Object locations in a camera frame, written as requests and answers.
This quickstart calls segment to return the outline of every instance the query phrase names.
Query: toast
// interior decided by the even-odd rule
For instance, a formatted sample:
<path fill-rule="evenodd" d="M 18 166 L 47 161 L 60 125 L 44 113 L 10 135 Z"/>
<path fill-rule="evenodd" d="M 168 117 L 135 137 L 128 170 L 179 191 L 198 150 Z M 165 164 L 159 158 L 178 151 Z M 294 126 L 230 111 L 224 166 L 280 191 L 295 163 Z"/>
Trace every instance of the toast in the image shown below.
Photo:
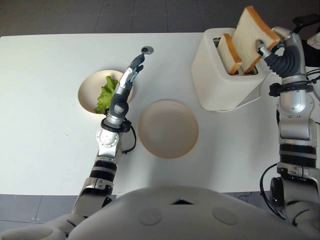
<path fill-rule="evenodd" d="M 235 50 L 239 54 L 245 74 L 252 71 L 261 56 L 256 50 L 256 40 L 262 40 L 269 50 L 279 41 L 280 37 L 273 32 L 261 19 L 253 6 L 244 9 L 232 36 Z"/>
<path fill-rule="evenodd" d="M 235 74 L 242 64 L 242 61 L 228 33 L 224 33 L 221 37 L 217 50 L 226 72 L 230 75 Z"/>

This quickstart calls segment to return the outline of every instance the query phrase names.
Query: bowl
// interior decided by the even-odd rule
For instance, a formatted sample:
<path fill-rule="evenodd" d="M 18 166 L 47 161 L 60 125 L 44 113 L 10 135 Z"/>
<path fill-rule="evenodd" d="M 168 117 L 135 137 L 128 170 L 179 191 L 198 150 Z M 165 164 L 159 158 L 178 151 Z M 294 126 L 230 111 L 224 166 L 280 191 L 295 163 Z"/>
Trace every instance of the bowl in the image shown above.
<path fill-rule="evenodd" d="M 185 105 L 171 100 L 156 101 L 143 109 L 138 136 L 153 155 L 174 159 L 186 155 L 198 140 L 195 115 Z"/>
<path fill-rule="evenodd" d="M 78 90 L 78 101 L 80 105 L 90 113 L 95 112 L 95 108 L 97 107 L 98 97 L 101 94 L 101 87 L 106 85 L 107 80 L 106 77 L 110 76 L 112 79 L 120 80 L 123 73 L 116 70 L 103 70 L 98 71 L 90 76 L 88 76 L 80 85 Z M 130 101 L 133 93 L 133 87 L 128 97 L 128 102 Z"/>

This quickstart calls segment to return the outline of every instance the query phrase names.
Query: table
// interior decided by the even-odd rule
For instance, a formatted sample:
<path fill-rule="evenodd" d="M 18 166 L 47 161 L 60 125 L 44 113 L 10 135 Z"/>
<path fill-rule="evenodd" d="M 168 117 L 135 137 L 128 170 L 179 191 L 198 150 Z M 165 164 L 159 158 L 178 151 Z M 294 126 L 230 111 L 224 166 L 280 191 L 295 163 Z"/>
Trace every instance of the table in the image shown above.
<path fill-rule="evenodd" d="M 103 116 L 80 106 L 79 86 L 94 72 L 123 71 L 147 45 L 154 53 L 146 57 L 136 78 L 127 118 L 137 126 L 147 105 L 178 101 L 197 118 L 198 142 L 181 158 L 160 159 L 138 139 L 136 149 L 119 162 L 113 194 L 154 185 L 258 191 L 262 172 L 279 160 L 277 99 L 268 96 L 269 85 L 279 78 L 270 75 L 261 98 L 242 108 L 230 112 L 201 108 L 190 70 L 201 37 L 201 33 L 1 37 L 0 194 L 80 192 L 97 154 L 95 136 Z M 319 121 L 318 104 L 313 118 Z M 127 133 L 124 148 L 132 141 Z M 275 169 L 266 175 L 266 189 L 275 176 Z"/>

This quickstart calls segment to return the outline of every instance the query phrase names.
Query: lettuce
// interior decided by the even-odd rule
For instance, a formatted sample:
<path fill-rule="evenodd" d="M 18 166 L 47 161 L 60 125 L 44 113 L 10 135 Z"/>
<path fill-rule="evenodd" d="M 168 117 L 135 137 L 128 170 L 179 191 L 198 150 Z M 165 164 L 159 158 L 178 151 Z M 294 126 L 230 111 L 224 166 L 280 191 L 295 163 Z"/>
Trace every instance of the lettuce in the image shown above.
<path fill-rule="evenodd" d="M 94 111 L 98 114 L 104 112 L 110 106 L 118 81 L 106 76 L 106 85 L 101 87 L 101 94 L 98 97 L 97 107 Z"/>

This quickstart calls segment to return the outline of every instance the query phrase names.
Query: empty plate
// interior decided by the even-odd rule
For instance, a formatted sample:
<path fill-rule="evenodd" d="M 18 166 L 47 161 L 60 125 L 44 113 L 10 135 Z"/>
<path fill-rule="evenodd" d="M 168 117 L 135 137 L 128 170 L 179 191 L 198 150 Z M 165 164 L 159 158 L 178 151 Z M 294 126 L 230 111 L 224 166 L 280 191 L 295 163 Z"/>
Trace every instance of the empty plate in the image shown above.
<path fill-rule="evenodd" d="M 199 128 L 195 115 L 176 101 L 161 100 L 147 106 L 138 122 L 143 146 L 164 159 L 179 158 L 195 146 Z"/>

